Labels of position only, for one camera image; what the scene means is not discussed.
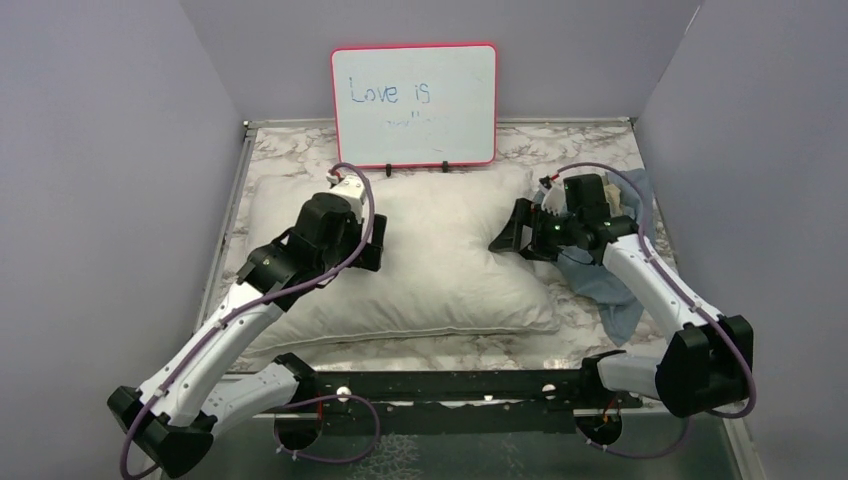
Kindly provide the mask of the white pillow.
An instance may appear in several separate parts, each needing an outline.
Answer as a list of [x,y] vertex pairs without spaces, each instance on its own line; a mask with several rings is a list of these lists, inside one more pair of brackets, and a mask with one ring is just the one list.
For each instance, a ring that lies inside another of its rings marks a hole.
[[557,331],[560,319],[532,265],[488,248],[531,182],[531,171],[516,166],[376,180],[377,210],[387,219],[381,268],[347,269],[305,295],[245,356],[337,342]]

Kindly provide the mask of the blue pillowcase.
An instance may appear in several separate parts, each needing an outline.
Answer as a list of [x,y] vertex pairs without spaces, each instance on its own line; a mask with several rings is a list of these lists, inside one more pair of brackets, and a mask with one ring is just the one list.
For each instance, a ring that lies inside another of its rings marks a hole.
[[[619,189],[618,205],[621,213],[636,221],[646,220],[646,235],[656,239],[653,214],[642,206],[643,193],[652,200],[654,189],[645,169],[625,170],[621,176],[606,175],[609,184]],[[607,337],[617,346],[624,345],[633,336],[644,312],[644,307],[628,287],[602,266],[589,263],[591,257],[576,247],[563,249],[556,261],[556,269],[563,275],[575,294],[594,302]]]

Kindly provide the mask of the patchwork green beige pillowcase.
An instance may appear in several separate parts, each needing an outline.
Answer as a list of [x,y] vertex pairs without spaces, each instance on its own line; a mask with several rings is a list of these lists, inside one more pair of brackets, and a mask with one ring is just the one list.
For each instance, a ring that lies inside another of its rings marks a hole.
[[605,200],[609,206],[611,217],[618,217],[626,214],[622,197],[623,190],[618,181],[619,178],[614,175],[604,175],[602,177],[603,192]]

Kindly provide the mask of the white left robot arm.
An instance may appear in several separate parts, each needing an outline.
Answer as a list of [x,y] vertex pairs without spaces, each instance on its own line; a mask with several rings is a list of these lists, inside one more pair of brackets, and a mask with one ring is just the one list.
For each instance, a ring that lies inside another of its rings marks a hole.
[[293,354],[228,387],[218,383],[260,333],[303,296],[346,268],[380,268],[386,218],[372,190],[337,185],[301,207],[293,226],[246,258],[217,309],[178,353],[137,387],[119,386],[107,406],[124,432],[119,474],[190,472],[233,426],[273,407],[319,417],[316,373]]

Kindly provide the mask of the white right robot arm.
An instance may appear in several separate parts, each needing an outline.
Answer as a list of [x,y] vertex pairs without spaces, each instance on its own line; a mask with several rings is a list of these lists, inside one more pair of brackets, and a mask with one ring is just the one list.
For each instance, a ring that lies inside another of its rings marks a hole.
[[554,261],[567,247],[586,252],[628,288],[667,342],[659,358],[616,351],[587,360],[588,373],[576,383],[579,398],[600,407],[627,392],[658,400],[679,418],[727,418],[725,406],[743,402],[735,415],[749,414],[757,399],[750,323],[724,315],[686,285],[650,243],[643,220],[613,215],[600,175],[556,173],[541,178],[540,187],[541,200],[516,200],[489,250],[532,261]]

